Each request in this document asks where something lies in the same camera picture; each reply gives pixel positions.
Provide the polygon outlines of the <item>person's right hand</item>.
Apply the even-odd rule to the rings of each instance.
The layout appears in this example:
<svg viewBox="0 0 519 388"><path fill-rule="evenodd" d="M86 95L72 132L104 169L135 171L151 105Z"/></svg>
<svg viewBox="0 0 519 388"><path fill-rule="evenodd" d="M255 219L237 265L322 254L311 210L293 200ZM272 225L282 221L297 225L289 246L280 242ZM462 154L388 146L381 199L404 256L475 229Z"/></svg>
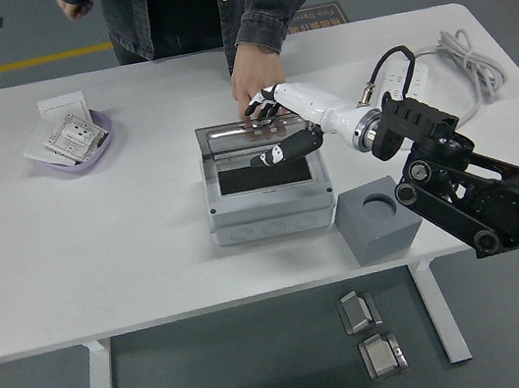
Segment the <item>person's right hand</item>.
<svg viewBox="0 0 519 388"><path fill-rule="evenodd" d="M83 3L73 4L64 0L57 0L57 5L63 12L64 16L66 16L70 21L77 21L89 14L93 8L94 2L88 0Z"/></svg>

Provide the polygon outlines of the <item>person's left hand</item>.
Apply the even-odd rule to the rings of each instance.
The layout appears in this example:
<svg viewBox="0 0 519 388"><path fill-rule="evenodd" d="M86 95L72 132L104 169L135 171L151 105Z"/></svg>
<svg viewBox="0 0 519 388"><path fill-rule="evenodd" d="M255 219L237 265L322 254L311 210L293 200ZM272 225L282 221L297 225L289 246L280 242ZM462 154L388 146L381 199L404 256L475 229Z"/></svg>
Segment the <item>person's left hand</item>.
<svg viewBox="0 0 519 388"><path fill-rule="evenodd" d="M280 54L270 47L241 42L236 49L231 74L232 96L238 104L238 116L243 122L250 121L245 114L248 105L264 87L286 81Z"/></svg>

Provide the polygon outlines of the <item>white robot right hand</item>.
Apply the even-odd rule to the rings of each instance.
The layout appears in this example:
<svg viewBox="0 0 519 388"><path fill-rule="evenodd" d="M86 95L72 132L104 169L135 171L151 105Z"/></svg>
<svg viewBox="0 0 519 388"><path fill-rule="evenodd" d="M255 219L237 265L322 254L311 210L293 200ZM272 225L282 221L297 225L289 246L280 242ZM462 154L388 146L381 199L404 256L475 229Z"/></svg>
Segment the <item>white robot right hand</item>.
<svg viewBox="0 0 519 388"><path fill-rule="evenodd" d="M250 102L246 113L259 110L259 120L276 116L285 108L307 125L266 152L251 159L253 167L275 167L304 158L316 151L326 134L339 134L347 144L369 152L381 111L369 104L352 104L335 93L311 83L281 83L263 88Z"/></svg>

